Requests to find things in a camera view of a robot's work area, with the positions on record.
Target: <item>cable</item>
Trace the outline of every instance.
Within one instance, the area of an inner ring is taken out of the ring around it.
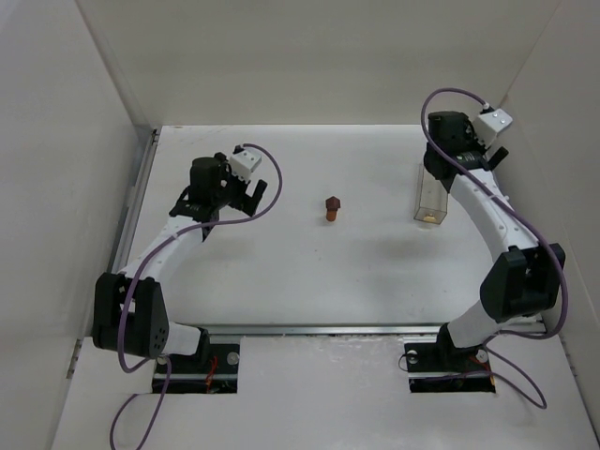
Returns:
[[[213,377],[215,376],[217,367],[218,360],[217,356],[215,355],[215,357],[210,361],[210,372],[208,372],[208,375],[206,375],[206,379],[204,380],[206,382],[206,394],[210,394],[210,386],[213,383]]]
[[[548,242],[548,240],[533,226],[533,224],[531,224],[531,222],[529,220],[527,220],[525,217],[523,217],[517,211],[512,209],[508,204],[506,204],[503,201],[501,201],[500,199],[498,199],[493,194],[493,192],[491,190],[489,190],[489,188],[486,185],[484,185],[474,175],[472,175],[467,169],[462,167],[460,164],[458,164],[456,161],[454,161],[451,157],[447,156],[444,153],[444,151],[440,148],[440,146],[433,141],[433,138],[431,138],[431,135],[429,134],[427,124],[426,124],[427,109],[428,109],[428,105],[431,102],[431,100],[442,92],[451,92],[451,93],[462,94],[463,96],[467,96],[467,97],[470,97],[470,98],[478,101],[482,105],[487,105],[485,100],[483,100],[481,97],[477,96],[473,92],[467,91],[465,89],[459,89],[456,87],[442,87],[440,89],[436,89],[431,94],[429,94],[429,96],[425,100],[425,103],[423,103],[423,107],[421,109],[421,129],[423,129],[423,133],[425,134],[427,141],[431,145],[431,148],[433,148],[433,150],[435,150],[435,152],[441,158],[443,158],[443,160],[445,160],[448,164],[450,164],[454,168],[456,168],[459,173],[466,176],[478,188],[480,188],[483,192],[485,192],[486,195],[493,202],[495,202],[506,214],[508,214],[512,218],[516,219],[517,221],[519,221],[525,228],[527,228],[537,238],[540,246],[542,246],[542,248],[546,251],[547,255],[549,256],[550,260],[552,261],[552,265],[554,266],[554,270],[556,270],[556,273],[559,277],[559,282],[561,285],[561,299],[562,299],[561,315],[560,315],[559,320],[556,323],[556,326],[554,327],[554,329],[552,329],[550,332],[546,332],[544,334],[523,333],[523,332],[511,331],[511,330],[502,330],[500,332],[500,334],[514,335],[514,336],[520,336],[522,338],[538,339],[538,340],[553,338],[556,335],[558,335],[561,332],[561,330],[563,329],[564,322],[566,321],[567,311],[569,309],[569,292],[567,290],[566,279],[564,277],[564,272],[563,272],[563,268],[561,267],[561,263],[559,262],[558,258],[556,257],[556,255],[554,254],[552,249],[550,248],[550,243]]]
[[[158,397],[157,406],[154,409],[154,412],[152,413],[150,422],[148,422],[148,428],[144,432],[142,440],[140,441],[140,444],[136,447],[135,450],[140,450],[143,447],[143,445],[146,443],[146,440],[148,439],[148,436],[150,435],[150,430],[152,429],[152,426],[154,425],[155,420],[157,420],[158,410],[160,410],[160,406],[162,405],[162,400],[165,399],[165,394],[167,393],[167,387],[169,387],[169,379],[171,378],[171,371],[173,368],[172,368],[171,359],[169,358],[169,356],[164,356],[164,358],[167,363],[167,375],[165,376],[164,384],[162,384],[162,390],[160,391],[160,397]],[[129,403],[131,403],[131,401],[133,401],[133,399],[135,397],[137,397],[138,395],[139,394],[133,394],[130,398],[128,398],[127,401],[125,403],[123,403],[123,405],[121,405],[121,408],[119,408],[119,411],[117,411],[116,414],[114,415],[114,419],[112,420],[112,424],[111,424],[111,432],[109,433],[109,442],[111,444],[111,450],[117,450],[116,445],[114,444],[114,429],[116,428],[116,423],[118,422],[119,417],[121,416],[121,413],[125,410],[127,405]]]
[[[277,172],[277,180],[278,180],[277,192],[275,194],[275,197],[260,213],[254,215],[252,217],[239,218],[236,220],[221,220],[221,221],[206,222],[206,223],[199,223],[197,225],[191,225],[191,226],[186,227],[186,228],[180,230],[179,232],[177,232],[175,234],[175,236],[169,236],[163,242],[158,244],[152,251],[150,251],[150,253],[148,253],[148,255],[140,263],[140,267],[138,267],[138,270],[135,272],[135,275],[133,276],[133,279],[131,280],[131,284],[129,285],[129,289],[127,290],[127,295],[125,297],[125,303],[123,304],[123,310],[121,312],[121,317],[119,320],[119,329],[118,329],[118,333],[117,333],[116,348],[117,348],[117,355],[119,357],[119,365],[121,366],[121,369],[123,369],[124,372],[126,372],[126,373],[135,372],[137,369],[139,369],[141,366],[143,366],[144,364],[146,364],[149,361],[148,358],[145,358],[140,363],[136,364],[135,366],[129,367],[127,365],[127,361],[125,360],[125,329],[126,329],[126,325],[127,325],[127,317],[128,317],[129,307],[131,305],[133,293],[135,292],[135,288],[138,285],[138,282],[140,281],[140,277],[142,276],[143,269],[145,268],[145,266],[147,264],[149,264],[152,261],[152,259],[155,256],[157,256],[158,253],[162,249],[164,249],[166,246],[168,246],[172,241],[174,241],[177,237],[181,236],[182,234],[189,233],[194,230],[199,230],[202,228],[216,227],[217,225],[234,225],[234,224],[238,224],[238,223],[248,223],[248,222],[257,220],[258,218],[261,218],[262,216],[267,214],[269,211],[271,211],[271,209],[273,209],[275,204],[278,202],[279,197],[281,195],[281,190],[283,189],[283,176],[281,174],[281,168],[279,167],[278,162],[275,160],[275,158],[273,157],[273,155],[271,155],[270,152],[268,152],[266,149],[262,148],[261,146],[255,144],[255,143],[244,143],[244,144],[242,144],[242,146],[257,149],[258,151],[263,153],[266,157],[268,157],[271,160],[271,162],[273,163],[273,167],[275,167],[275,170]],[[145,443],[146,439],[148,438],[148,435],[150,434],[150,430],[152,429],[152,426],[154,425],[154,422],[157,418],[158,410],[160,409],[162,400],[164,399],[165,394],[167,392],[167,387],[169,386],[169,379],[171,377],[171,360],[166,355],[163,357],[167,361],[167,376],[166,376],[165,382],[162,386],[162,390],[160,392],[160,397],[158,398],[157,407],[155,408],[154,414],[152,415],[152,419],[150,420],[148,428],[146,429],[146,432],[143,435],[142,441],[141,441],[140,445],[136,448],[136,450],[140,450],[142,448],[143,444]],[[119,411],[117,412],[116,416],[114,417],[114,419],[112,421],[111,433],[110,433],[110,443],[111,443],[112,450],[116,450],[116,447],[114,446],[114,436],[113,436],[116,422],[117,422],[119,416],[121,415],[121,413],[123,412],[123,410],[126,408],[126,406],[138,395],[139,394],[134,394],[133,396],[128,398],[127,401],[121,406],[121,409],[119,409]]]

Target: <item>white wall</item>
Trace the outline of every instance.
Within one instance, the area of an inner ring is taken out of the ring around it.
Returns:
[[[517,121],[505,133],[512,153],[499,171],[515,206],[567,251],[571,307],[563,338],[597,428],[599,17],[597,0],[562,1],[504,102]]]
[[[159,125],[415,124],[453,84],[500,101],[559,3],[80,1]]]
[[[50,444],[136,134],[72,0],[0,3],[0,436]]]

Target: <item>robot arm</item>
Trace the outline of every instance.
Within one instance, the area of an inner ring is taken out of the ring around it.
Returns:
[[[203,361],[209,351],[206,330],[170,322],[162,296],[161,284],[168,282],[177,267],[208,237],[212,227],[182,230],[198,223],[218,221],[225,206],[254,216],[266,190],[257,183],[253,195],[246,194],[251,175],[262,160],[260,154],[237,146],[230,159],[217,153],[214,157],[194,159],[190,183],[171,210],[171,216],[157,238],[140,257],[118,274],[105,273],[97,281],[92,336],[101,349],[117,350],[119,320],[132,279],[140,268],[139,283],[134,292],[134,310],[127,315],[125,353],[144,358],[161,354],[182,354]],[[171,243],[158,253],[165,241]]]
[[[467,169],[493,197],[508,205],[493,170],[508,155],[501,147],[485,158],[491,142],[511,118],[502,110],[483,111],[469,120],[460,112],[433,112],[429,132],[444,153]],[[546,251],[520,222],[509,216],[486,193],[427,145],[426,169],[467,211],[486,241],[493,266],[479,291],[479,301],[459,318],[442,326],[437,338],[438,357],[449,370],[460,370],[465,357],[473,355],[488,338],[511,319],[530,316],[554,307],[559,278]],[[564,252],[551,245],[561,265]]]

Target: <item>red wire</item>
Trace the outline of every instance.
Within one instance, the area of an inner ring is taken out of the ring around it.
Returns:
[[[218,360],[217,357],[215,356],[213,359],[211,359],[210,361],[210,372],[208,372],[208,375],[206,375],[206,394],[208,394],[210,392],[210,385],[213,383],[213,377],[215,376],[215,372],[217,371],[217,365],[218,365]]]

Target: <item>black mounting bracket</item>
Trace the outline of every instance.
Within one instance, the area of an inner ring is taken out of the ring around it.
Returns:
[[[483,346],[471,347],[465,352],[448,358],[435,342],[407,342],[404,344],[406,368],[409,373],[436,373],[435,376],[411,377],[411,392],[496,392],[494,381],[489,376],[464,377],[438,380],[440,373],[465,373],[490,370],[489,361],[481,362],[478,354],[487,355]]]
[[[240,359],[239,343],[212,343],[202,361],[173,354],[170,356],[172,377],[169,394],[234,394]],[[160,392],[167,368],[157,365],[152,382],[154,393]]]

